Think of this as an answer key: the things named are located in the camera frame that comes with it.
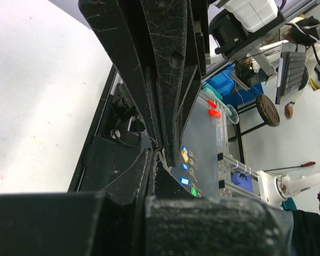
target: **orange object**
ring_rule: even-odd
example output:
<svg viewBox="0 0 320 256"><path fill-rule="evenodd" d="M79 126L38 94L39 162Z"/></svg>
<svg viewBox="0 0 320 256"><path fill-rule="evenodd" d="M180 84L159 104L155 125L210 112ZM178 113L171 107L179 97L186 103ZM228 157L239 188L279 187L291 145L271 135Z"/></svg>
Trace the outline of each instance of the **orange object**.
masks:
<svg viewBox="0 0 320 256"><path fill-rule="evenodd" d="M216 118L221 118L221 117L222 117L222 115L220 114L220 112L217 111L217 110L209 109L207 112L208 112L208 114L209 114L210 116L214 116L214 117L216 117Z"/></svg>
<svg viewBox="0 0 320 256"><path fill-rule="evenodd" d="M213 108L217 108L217 104L214 103L212 100L207 100L208 104L213 107Z"/></svg>

